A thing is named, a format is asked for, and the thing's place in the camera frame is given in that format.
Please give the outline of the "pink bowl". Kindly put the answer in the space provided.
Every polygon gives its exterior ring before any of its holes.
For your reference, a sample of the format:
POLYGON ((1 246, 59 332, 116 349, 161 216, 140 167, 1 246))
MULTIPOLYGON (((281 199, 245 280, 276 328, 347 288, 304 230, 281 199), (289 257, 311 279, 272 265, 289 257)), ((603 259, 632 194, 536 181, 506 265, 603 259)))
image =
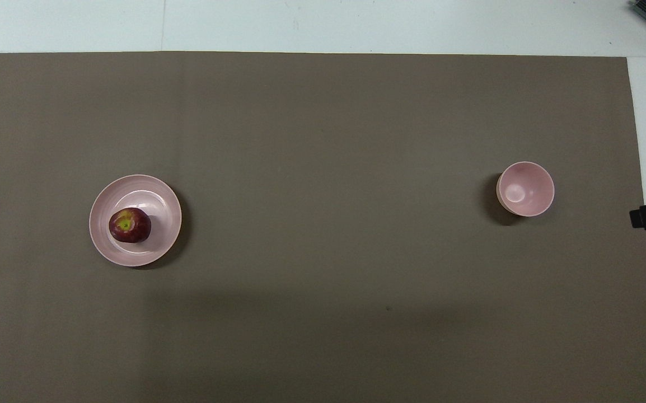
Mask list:
POLYGON ((515 162, 497 178, 495 194, 509 213, 519 217, 537 217, 554 202, 554 180, 548 170, 531 161, 515 162))

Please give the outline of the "red apple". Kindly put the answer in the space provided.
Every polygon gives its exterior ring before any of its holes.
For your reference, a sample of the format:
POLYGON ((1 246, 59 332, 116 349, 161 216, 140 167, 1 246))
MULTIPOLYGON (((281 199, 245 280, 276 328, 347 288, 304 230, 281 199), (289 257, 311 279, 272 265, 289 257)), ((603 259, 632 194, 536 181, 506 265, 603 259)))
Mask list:
POLYGON ((111 215, 108 229, 115 241, 136 244, 149 238, 152 221, 143 210, 129 207, 111 215))

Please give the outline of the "pink plate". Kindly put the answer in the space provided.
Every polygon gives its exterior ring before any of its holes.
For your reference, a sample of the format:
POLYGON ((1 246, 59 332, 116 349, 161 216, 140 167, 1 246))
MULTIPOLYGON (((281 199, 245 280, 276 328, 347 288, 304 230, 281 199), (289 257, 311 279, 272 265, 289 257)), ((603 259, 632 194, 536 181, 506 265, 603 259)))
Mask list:
POLYGON ((93 247, 106 260, 124 267, 149 265, 169 252, 180 234, 181 204, 164 181, 136 174, 116 179, 100 191, 88 217, 93 247), (141 209, 152 222, 151 234, 136 243, 119 242, 109 230, 110 218, 124 208, 141 209))

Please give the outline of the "brown table mat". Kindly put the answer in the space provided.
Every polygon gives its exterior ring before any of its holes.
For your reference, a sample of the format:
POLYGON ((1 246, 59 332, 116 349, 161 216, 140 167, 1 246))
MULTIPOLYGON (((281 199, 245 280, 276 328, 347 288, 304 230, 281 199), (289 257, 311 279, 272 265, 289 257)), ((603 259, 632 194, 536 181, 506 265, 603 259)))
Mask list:
POLYGON ((0 403, 646 401, 643 202, 622 57, 0 54, 0 403), (136 174, 182 225, 132 268, 136 174))

